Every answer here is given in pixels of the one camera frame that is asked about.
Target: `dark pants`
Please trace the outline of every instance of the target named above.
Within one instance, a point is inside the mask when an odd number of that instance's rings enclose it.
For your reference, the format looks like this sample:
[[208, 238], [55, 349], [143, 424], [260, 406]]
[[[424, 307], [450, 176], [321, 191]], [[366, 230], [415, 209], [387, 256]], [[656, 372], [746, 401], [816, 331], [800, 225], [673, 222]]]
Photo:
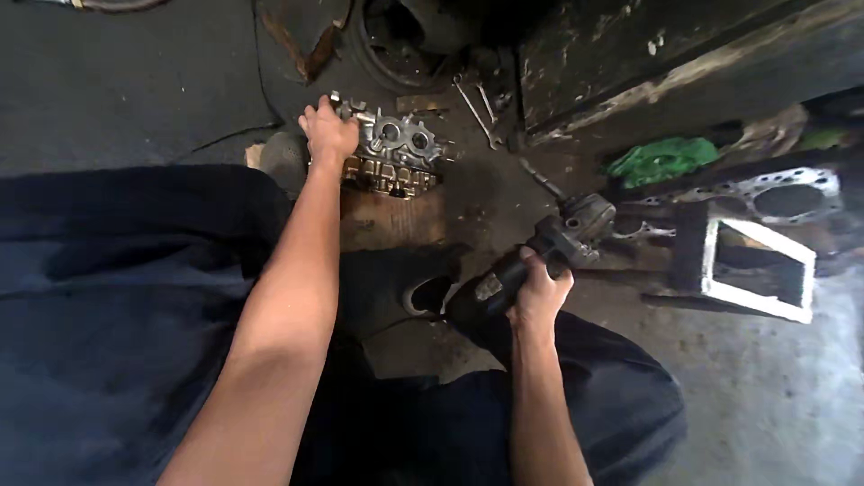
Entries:
[[[267, 176], [230, 166], [0, 181], [0, 483], [153, 483], [288, 212]], [[683, 435], [677, 386], [611, 331], [556, 326], [594, 480], [635, 483]], [[506, 323], [470, 337], [508, 362]], [[510, 482], [507, 373], [374, 380], [356, 345], [332, 350], [292, 483]]]

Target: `green cloth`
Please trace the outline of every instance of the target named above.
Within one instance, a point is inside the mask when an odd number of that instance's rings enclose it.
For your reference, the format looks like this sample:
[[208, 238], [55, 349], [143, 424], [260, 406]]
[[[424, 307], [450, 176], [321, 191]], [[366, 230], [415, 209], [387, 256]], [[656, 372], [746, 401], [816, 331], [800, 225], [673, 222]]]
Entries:
[[666, 138], [638, 145], [609, 164], [606, 173], [624, 179], [624, 188], [674, 179], [720, 158], [714, 144], [704, 138]]

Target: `wooden block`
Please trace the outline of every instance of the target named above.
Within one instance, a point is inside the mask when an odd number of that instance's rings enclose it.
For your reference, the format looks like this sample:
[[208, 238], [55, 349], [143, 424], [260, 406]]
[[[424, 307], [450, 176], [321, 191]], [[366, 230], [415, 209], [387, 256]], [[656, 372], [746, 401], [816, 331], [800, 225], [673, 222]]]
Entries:
[[443, 187], [406, 201], [343, 188], [340, 244], [343, 253], [429, 245], [444, 240]]

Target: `black rubber mat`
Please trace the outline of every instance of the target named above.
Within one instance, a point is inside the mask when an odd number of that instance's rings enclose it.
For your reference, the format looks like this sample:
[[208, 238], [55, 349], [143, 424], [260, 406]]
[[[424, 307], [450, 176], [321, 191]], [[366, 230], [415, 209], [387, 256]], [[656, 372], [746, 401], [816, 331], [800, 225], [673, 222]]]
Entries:
[[0, 176], [172, 163], [275, 121], [245, 0], [2, 1], [0, 62]]

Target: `spanner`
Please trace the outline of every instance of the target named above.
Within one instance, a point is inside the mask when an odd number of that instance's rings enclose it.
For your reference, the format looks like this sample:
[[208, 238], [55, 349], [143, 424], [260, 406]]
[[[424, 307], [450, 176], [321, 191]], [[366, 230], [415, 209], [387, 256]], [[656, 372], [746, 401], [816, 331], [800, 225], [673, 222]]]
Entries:
[[486, 124], [483, 123], [483, 120], [480, 119], [480, 115], [477, 113], [477, 110], [474, 108], [474, 105], [471, 104], [471, 100], [468, 99], [468, 95], [465, 94], [465, 91], [462, 89], [462, 85], [460, 84], [462, 81], [462, 75], [456, 74], [453, 77], [453, 84], [456, 85], [456, 89], [459, 90], [459, 93], [462, 95], [462, 98], [468, 104], [468, 108], [471, 109], [471, 113], [474, 114], [474, 117], [477, 119], [477, 123], [480, 124], [480, 128], [483, 129], [483, 132], [486, 134], [486, 138], [489, 138], [489, 146], [492, 147], [492, 150], [498, 150], [504, 145], [504, 142], [501, 140], [501, 137], [495, 135], [490, 132], [488, 128], [486, 128]]
[[486, 110], [489, 112], [489, 118], [492, 120], [492, 126], [498, 123], [498, 117], [492, 111], [492, 105], [489, 104], [489, 98], [486, 97], [486, 90], [483, 89], [483, 83], [477, 81], [477, 89], [480, 90], [480, 96], [483, 97], [483, 103], [486, 105]]

